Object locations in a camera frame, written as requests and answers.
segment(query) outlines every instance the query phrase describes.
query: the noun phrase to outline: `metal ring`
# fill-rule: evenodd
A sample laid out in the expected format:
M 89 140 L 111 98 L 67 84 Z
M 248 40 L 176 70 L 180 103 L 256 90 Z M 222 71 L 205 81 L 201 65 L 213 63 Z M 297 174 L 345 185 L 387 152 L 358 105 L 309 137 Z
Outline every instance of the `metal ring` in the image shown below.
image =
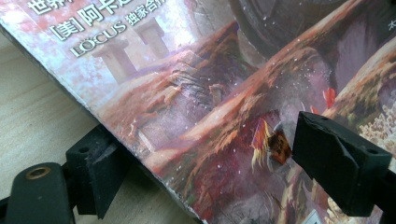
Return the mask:
M 50 173 L 50 168 L 48 166 L 37 167 L 34 170 L 29 171 L 26 174 L 26 179 L 38 179 Z

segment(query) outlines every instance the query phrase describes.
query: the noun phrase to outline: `book cover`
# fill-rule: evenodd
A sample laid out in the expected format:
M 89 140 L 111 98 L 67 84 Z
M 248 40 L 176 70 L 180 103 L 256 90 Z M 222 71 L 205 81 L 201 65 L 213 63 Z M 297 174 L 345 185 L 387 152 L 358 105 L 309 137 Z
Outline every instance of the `book cover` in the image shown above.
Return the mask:
M 0 0 L 0 25 L 203 222 L 379 220 L 290 155 L 299 111 L 396 155 L 390 1 Z

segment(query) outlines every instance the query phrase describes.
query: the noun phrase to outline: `locus logo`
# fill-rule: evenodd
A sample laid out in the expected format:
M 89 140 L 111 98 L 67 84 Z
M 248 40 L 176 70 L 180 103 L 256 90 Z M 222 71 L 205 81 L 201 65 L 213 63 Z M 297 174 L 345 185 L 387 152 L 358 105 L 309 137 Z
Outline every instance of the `locus logo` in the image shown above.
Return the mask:
M 121 21 L 117 21 L 111 26 L 111 29 L 104 30 L 101 33 L 94 35 L 93 37 L 87 38 L 79 43 L 79 45 L 70 49 L 76 57 L 84 55 L 86 52 L 96 48 L 96 46 L 105 44 L 109 39 L 116 37 L 118 34 L 126 30 L 126 25 L 122 24 Z

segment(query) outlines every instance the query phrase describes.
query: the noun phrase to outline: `stone column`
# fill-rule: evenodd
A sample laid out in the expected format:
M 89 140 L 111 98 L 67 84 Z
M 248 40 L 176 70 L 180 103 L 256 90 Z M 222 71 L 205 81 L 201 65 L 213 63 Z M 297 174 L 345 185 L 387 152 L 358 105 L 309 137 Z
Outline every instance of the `stone column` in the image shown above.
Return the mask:
M 134 29 L 145 45 L 149 45 L 154 54 L 162 59 L 169 53 L 168 47 L 163 42 L 163 29 L 158 22 L 152 18 L 146 23 Z
M 102 58 L 119 84 L 136 73 L 136 68 L 124 50 L 128 45 L 128 40 L 125 39 L 117 42 L 110 41 L 92 55 L 95 58 Z

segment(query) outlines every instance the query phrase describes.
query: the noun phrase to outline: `wooden surface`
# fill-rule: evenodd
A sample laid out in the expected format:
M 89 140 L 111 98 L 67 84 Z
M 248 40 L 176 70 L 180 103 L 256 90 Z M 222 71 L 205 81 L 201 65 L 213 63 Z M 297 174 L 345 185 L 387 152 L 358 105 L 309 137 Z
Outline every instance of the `wooden surface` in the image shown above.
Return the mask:
M 0 199 L 17 173 L 67 149 L 98 124 L 81 105 L 0 35 Z M 131 170 L 103 220 L 78 223 L 194 223 L 140 171 Z

